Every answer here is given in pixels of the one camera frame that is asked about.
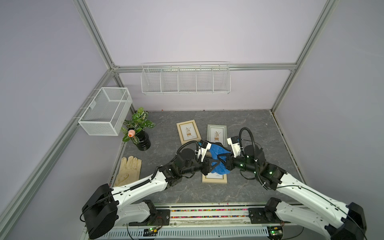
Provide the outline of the light wood picture frame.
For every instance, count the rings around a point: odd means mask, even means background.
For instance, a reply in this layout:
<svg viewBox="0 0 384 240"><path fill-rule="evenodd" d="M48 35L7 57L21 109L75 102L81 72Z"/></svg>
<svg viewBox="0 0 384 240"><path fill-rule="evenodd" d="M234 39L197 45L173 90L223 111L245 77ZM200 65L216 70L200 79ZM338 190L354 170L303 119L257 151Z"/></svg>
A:
<svg viewBox="0 0 384 240"><path fill-rule="evenodd" d="M205 155L205 160L208 159L210 160L212 157L212 154L210 152L207 152ZM213 173L210 172L207 175L202 174L202 183L207 183L207 184L227 184L227 175L224 174L218 174L218 173Z"/></svg>

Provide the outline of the blue microfibre cloth black trim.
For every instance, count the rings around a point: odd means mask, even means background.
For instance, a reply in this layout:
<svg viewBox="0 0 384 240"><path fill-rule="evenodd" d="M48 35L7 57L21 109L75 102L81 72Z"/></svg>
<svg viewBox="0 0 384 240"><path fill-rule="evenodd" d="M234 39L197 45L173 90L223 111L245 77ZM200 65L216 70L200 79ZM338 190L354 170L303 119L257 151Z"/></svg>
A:
<svg viewBox="0 0 384 240"><path fill-rule="evenodd" d="M229 174L231 171L226 169L225 162L227 160L227 156L229 156L231 152L224 148L222 144L212 144L210 148L210 153L212 155L213 160L216 161L212 163L214 169L211 171L211 173L218 175Z"/></svg>

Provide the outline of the green-grey picture frame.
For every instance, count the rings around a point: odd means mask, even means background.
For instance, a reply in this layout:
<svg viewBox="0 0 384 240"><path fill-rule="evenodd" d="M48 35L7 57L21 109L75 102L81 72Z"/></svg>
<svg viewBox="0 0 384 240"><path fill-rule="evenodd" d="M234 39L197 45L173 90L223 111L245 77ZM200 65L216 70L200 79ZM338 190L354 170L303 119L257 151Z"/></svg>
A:
<svg viewBox="0 0 384 240"><path fill-rule="evenodd" d="M227 126L208 125L207 141L211 143L221 143L224 147L227 147Z"/></svg>

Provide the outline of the beige picture frame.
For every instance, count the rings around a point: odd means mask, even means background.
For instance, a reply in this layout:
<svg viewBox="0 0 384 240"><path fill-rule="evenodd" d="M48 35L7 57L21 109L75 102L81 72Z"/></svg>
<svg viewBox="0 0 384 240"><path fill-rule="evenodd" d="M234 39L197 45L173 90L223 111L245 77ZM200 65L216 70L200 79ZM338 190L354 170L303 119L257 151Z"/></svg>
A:
<svg viewBox="0 0 384 240"><path fill-rule="evenodd" d="M202 139L195 120L177 123L177 130L182 145L189 141L199 142Z"/></svg>

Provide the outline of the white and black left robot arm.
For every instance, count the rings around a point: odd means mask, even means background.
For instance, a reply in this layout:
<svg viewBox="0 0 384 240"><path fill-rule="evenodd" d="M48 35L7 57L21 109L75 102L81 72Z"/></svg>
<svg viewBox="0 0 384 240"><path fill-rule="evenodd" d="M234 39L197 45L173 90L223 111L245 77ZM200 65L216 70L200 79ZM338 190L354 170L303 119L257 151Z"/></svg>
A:
<svg viewBox="0 0 384 240"><path fill-rule="evenodd" d="M173 187L196 172L207 175L220 163L220 160L197 157L193 150L184 149L150 176L120 187L99 186L82 207L81 218L89 238L97 239L117 224L153 221L157 211L150 200L144 199L146 196Z"/></svg>

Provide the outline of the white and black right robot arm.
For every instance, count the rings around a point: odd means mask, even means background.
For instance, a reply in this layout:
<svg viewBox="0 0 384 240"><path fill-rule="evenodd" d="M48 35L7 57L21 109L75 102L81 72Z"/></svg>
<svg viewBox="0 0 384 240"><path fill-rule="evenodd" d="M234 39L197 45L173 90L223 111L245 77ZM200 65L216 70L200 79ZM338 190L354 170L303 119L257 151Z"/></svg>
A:
<svg viewBox="0 0 384 240"><path fill-rule="evenodd" d="M363 208L345 204L310 188L286 170L266 161L262 149L235 146L231 153L220 145L210 150L214 160L231 171L235 168L252 172L263 188L287 195L306 206L301 209L280 199L270 198L264 207L265 215L276 216L283 222L301 225L318 232L328 240L365 240L367 223Z"/></svg>

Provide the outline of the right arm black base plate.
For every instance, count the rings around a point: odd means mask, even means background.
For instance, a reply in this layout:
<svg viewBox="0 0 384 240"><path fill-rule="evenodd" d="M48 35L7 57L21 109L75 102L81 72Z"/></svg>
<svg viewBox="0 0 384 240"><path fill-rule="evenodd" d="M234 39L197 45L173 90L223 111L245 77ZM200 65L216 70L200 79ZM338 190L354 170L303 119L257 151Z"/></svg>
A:
<svg viewBox="0 0 384 240"><path fill-rule="evenodd" d="M248 208L251 224L283 224L275 212L264 208Z"/></svg>

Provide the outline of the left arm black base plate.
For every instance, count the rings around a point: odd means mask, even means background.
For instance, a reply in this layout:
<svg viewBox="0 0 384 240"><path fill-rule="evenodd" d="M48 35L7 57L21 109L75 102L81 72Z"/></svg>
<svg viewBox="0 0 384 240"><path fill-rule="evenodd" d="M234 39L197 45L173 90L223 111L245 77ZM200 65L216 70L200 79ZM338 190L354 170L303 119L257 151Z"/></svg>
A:
<svg viewBox="0 0 384 240"><path fill-rule="evenodd" d="M129 223L129 226L168 226L171 220L171 211L170 210L157 210L156 213L151 214L143 222L132 222Z"/></svg>

